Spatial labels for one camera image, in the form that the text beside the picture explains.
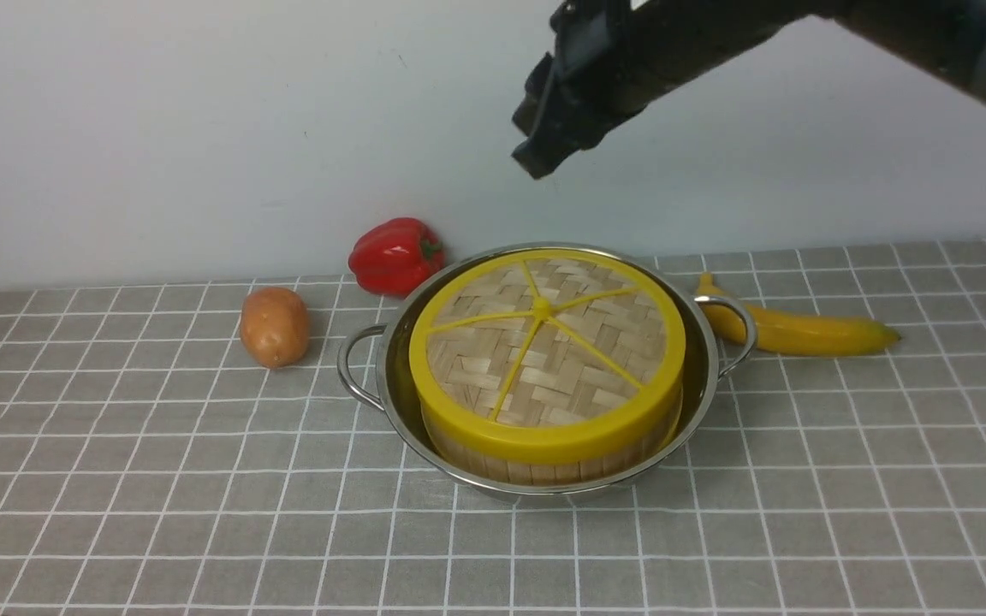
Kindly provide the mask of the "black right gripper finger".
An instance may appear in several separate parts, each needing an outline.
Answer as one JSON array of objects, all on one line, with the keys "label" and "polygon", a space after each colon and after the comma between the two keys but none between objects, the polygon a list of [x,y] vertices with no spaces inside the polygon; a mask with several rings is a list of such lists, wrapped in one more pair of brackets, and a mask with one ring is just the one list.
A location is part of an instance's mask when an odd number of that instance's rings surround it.
[{"label": "black right gripper finger", "polygon": [[574,153],[596,147],[603,137],[603,127],[543,120],[510,156],[533,180],[541,180],[555,173],[559,165]]}]

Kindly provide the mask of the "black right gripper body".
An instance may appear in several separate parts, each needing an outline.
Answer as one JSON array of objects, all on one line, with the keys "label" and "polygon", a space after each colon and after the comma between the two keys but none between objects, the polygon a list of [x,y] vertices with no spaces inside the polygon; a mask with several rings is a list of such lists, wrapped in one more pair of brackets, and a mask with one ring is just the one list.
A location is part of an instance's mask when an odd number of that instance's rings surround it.
[{"label": "black right gripper body", "polygon": [[543,125],[558,93],[607,133],[650,103],[804,19],[809,1],[563,1],[549,51],[525,83],[515,126]]}]

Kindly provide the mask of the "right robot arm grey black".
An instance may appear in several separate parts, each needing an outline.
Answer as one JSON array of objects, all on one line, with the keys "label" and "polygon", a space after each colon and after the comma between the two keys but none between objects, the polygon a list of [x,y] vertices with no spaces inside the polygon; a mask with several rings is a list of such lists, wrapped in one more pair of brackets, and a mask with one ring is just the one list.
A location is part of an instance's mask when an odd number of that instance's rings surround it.
[{"label": "right robot arm grey black", "polygon": [[986,1],[563,1],[533,67],[513,160],[533,179],[664,95],[805,17],[833,21],[986,106]]}]

